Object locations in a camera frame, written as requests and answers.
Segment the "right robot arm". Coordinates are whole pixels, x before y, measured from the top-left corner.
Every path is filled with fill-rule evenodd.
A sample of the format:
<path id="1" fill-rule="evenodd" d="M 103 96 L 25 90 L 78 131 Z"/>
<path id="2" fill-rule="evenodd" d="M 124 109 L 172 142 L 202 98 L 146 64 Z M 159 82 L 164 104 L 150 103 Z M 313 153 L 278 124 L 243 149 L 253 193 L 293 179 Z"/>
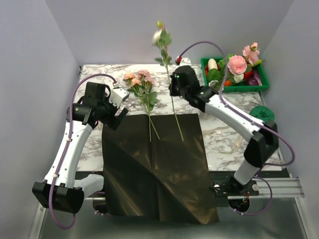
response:
<path id="1" fill-rule="evenodd" d="M 227 102 L 210 86 L 200 85 L 194 69 L 189 65 L 176 68 L 170 78 L 171 96 L 181 97 L 192 107 L 220 119 L 247 141 L 244 161 L 228 183 L 233 194 L 241 195 L 247 190 L 247 183 L 279 147 L 276 123 L 257 119 Z"/>

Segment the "cream rose stem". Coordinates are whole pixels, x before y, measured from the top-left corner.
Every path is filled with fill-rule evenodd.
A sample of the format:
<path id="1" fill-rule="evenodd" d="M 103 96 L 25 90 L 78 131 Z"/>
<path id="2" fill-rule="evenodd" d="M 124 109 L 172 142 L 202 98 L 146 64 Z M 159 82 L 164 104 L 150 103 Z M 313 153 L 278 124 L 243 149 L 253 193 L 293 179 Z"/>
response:
<path id="1" fill-rule="evenodd" d="M 161 57 L 155 60 L 163 65 L 166 69 L 168 84 L 171 84 L 168 66 L 171 63 L 172 58 L 169 56 L 168 47 L 171 45 L 172 38 L 170 33 L 167 31 L 164 23 L 160 20 L 157 21 L 157 30 L 155 31 L 152 38 L 152 45 L 159 49 Z"/>

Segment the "cream ribbon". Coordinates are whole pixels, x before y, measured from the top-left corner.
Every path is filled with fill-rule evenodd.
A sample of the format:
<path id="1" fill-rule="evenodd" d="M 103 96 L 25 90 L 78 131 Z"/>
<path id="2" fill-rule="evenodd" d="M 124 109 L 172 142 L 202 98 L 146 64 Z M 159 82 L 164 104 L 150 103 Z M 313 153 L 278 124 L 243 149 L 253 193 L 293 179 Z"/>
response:
<path id="1" fill-rule="evenodd" d="M 206 146 L 223 153 L 237 151 L 243 143 L 243 137 L 229 126 L 216 127 L 203 131 Z"/>

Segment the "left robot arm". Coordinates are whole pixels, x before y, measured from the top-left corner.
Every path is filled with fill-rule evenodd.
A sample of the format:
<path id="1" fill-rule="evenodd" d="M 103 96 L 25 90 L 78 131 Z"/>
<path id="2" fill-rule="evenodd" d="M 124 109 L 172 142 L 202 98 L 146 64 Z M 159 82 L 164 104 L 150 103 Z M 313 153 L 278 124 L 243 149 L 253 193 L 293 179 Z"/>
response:
<path id="1" fill-rule="evenodd" d="M 129 92 L 118 84 L 108 85 L 88 82 L 85 94 L 67 110 L 64 136 L 55 160 L 42 182 L 35 182 L 32 192 L 45 208 L 76 214 L 88 196 L 97 193 L 104 197 L 111 185 L 98 174 L 75 178 L 78 162 L 85 143 L 98 123 L 116 130 L 128 109 L 120 114 L 120 105 Z"/>

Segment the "large pink rose stem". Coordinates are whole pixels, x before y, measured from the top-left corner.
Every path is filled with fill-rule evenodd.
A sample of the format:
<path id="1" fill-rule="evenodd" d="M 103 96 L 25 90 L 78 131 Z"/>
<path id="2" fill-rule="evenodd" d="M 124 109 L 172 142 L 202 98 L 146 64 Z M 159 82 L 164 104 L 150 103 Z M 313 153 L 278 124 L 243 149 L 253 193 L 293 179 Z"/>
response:
<path id="1" fill-rule="evenodd" d="M 153 90 L 155 81 L 151 77 L 148 70 L 139 70 L 135 73 L 126 73 L 123 77 L 129 91 L 133 92 L 139 98 L 143 105 L 143 109 L 149 118 L 149 134 L 150 141 L 152 141 L 152 129 L 154 130 L 158 139 L 160 136 L 151 118 L 151 111 L 154 109 L 155 104 L 158 103 L 158 94 Z"/>

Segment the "black wrapping paper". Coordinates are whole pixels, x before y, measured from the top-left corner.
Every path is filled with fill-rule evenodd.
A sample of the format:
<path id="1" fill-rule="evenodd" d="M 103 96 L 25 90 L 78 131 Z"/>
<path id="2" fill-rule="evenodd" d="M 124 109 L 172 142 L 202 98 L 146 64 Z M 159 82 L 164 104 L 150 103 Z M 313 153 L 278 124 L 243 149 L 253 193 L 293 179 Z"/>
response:
<path id="1" fill-rule="evenodd" d="M 126 116 L 102 129 L 106 207 L 162 222 L 219 221 L 197 114 Z"/>

